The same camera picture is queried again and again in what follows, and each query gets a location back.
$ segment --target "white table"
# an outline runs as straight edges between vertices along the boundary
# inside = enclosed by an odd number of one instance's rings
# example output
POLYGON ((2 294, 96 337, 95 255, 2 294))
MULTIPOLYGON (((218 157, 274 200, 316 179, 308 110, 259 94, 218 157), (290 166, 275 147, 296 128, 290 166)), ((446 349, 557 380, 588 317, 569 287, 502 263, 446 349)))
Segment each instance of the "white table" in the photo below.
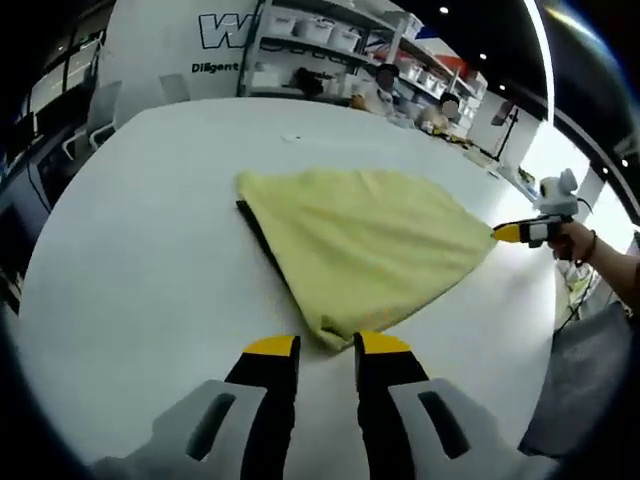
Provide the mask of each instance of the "white table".
MULTIPOLYGON (((368 478, 353 349, 310 341, 234 203, 243 169, 312 166, 422 175, 490 225, 534 216, 461 150, 367 113, 277 99, 142 113, 68 187, 26 276, 16 338, 25 373, 83 461, 127 455, 160 413, 223 379, 246 345, 290 333, 303 352, 287 478, 368 478)), ((500 244, 388 333, 489 408, 515 446, 547 368, 553 282, 548 249, 500 244)))

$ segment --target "yellow towel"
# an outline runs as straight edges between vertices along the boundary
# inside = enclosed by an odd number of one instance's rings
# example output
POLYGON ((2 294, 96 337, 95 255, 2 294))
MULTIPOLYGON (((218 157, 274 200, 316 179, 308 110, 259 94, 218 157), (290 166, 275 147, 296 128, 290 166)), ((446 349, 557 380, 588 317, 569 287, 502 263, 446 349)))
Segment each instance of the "yellow towel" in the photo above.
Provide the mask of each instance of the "yellow towel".
POLYGON ((244 172, 237 189, 311 331, 334 349, 404 320, 495 244, 445 190, 397 172, 244 172))

